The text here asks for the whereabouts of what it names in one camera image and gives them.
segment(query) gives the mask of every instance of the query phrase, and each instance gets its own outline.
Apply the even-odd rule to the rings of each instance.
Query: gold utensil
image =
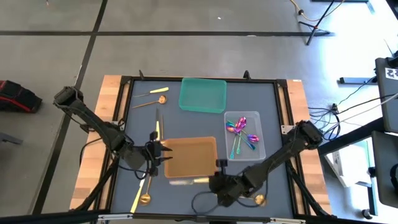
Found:
[[[159,108],[156,107],[156,127],[155,130],[157,132],[156,141],[160,141],[160,128],[159,128]]]
[[[157,90],[151,90],[150,92],[148,92],[148,93],[146,93],[146,94],[143,94],[143,95],[132,96],[132,97],[147,96],[147,95],[149,95],[149,94],[151,94],[151,93],[162,93],[162,92],[168,91],[168,90],[169,90],[169,88],[168,88],[168,87],[165,87],[165,88],[160,88],[160,89],[157,89]]]
[[[163,114],[162,114],[162,117],[160,117],[160,118],[161,118],[160,125],[162,127],[162,140],[164,140],[164,135],[163,135],[163,130],[164,130],[164,128],[163,128]]]
[[[196,178],[192,180],[171,180],[169,183],[171,185],[193,185],[193,184],[205,184],[209,182],[208,177]]]
[[[267,200],[263,194],[259,194],[254,198],[254,203],[262,207],[266,206]]]
[[[148,205],[150,202],[150,195],[148,194],[148,191],[149,191],[151,180],[152,180],[152,177],[149,176],[147,192],[144,195],[141,195],[141,197],[139,197],[139,202],[141,203],[141,205]]]
[[[132,207],[131,207],[131,210],[130,210],[131,213],[136,212],[137,205],[138,205],[138,200],[139,200],[139,196],[141,195],[142,186],[144,185],[144,182],[145,182],[145,179],[142,179],[142,180],[139,182],[139,189],[138,189],[138,192],[137,192],[137,195],[136,195],[136,199],[134,199],[134,202],[132,203]]]
[[[133,106],[133,108],[138,108],[138,107],[141,107],[141,106],[151,105],[153,103],[165,104],[166,101],[167,101],[167,97],[165,95],[162,95],[162,96],[159,97],[158,101],[153,101],[153,102],[149,102],[149,103],[144,103],[143,105]]]

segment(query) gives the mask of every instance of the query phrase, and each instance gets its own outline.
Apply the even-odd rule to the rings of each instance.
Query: table leg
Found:
[[[350,144],[359,142],[360,140],[370,137],[373,131],[384,132],[384,120],[383,117],[375,119],[374,121],[365,124],[364,126],[355,129],[354,131],[344,134],[335,140],[327,142],[318,147],[319,156],[325,156],[331,152],[335,152],[343,147]]]

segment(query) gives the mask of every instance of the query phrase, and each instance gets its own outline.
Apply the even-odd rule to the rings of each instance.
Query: white cable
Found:
[[[398,93],[394,94],[394,96],[392,96],[392,97],[386,99],[386,100],[383,101],[382,103],[380,103],[380,104],[378,104],[378,105],[376,105],[376,106],[373,106],[373,107],[370,108],[370,109],[367,109],[366,111],[362,111],[362,112],[360,112],[360,113],[358,113],[358,114],[356,114],[356,115],[352,115],[352,116],[350,116],[349,118],[346,118],[346,119],[344,119],[344,120],[342,120],[342,121],[330,123],[330,124],[335,124],[335,125],[333,125],[333,126],[332,126],[329,130],[327,130],[326,132],[332,130],[333,128],[337,127],[340,123],[342,123],[342,122],[344,122],[344,121],[346,121],[346,120],[348,120],[348,119],[351,119],[351,118],[354,118],[354,117],[356,117],[356,116],[358,116],[358,115],[361,115],[361,114],[363,114],[363,113],[366,113],[366,112],[368,112],[368,111],[370,111],[370,110],[373,110],[374,108],[377,108],[378,106],[383,105],[384,103],[387,103],[388,101],[393,100],[393,99],[394,99],[395,97],[397,97],[397,96],[398,96]]]
[[[332,12],[334,12],[338,7],[340,7],[341,4],[343,4],[345,1],[346,1],[346,0],[341,0],[340,4],[339,4],[338,6],[336,6],[332,11],[330,11],[328,14],[326,14],[324,17],[328,17]],[[301,8],[299,7],[299,5],[298,5],[294,0],[290,0],[290,2],[294,5],[294,7],[296,8],[297,11],[300,11],[300,10],[301,10]],[[303,10],[303,13],[301,13],[301,16],[303,16],[304,19],[306,19],[307,21],[310,21],[310,22],[317,22],[317,21],[320,20],[320,18],[319,18],[319,19],[309,19],[309,18],[304,14],[304,10]]]

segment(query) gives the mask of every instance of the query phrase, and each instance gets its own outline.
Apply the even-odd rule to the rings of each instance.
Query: gold spoon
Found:
[[[143,105],[133,106],[133,108],[138,108],[138,107],[141,107],[141,106],[151,105],[153,103],[165,104],[166,101],[167,101],[167,97],[165,95],[162,95],[162,96],[159,97],[158,101],[153,101],[153,102],[149,102],[149,103],[144,103]]]
[[[147,192],[144,195],[141,195],[141,197],[139,197],[139,202],[142,205],[148,205],[150,202],[150,195],[148,194],[149,191],[149,186],[150,186],[150,181],[152,180],[152,177],[149,176],[149,181],[148,181],[148,186],[147,186]]]
[[[256,205],[260,205],[262,207],[266,206],[267,200],[263,194],[259,194],[254,198],[254,202]]]

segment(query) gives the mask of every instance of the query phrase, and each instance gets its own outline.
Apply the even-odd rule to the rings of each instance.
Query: orange tray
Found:
[[[173,157],[165,161],[164,175],[167,178],[208,176],[217,170],[214,137],[168,139],[164,146],[173,150],[164,152],[165,157]]]

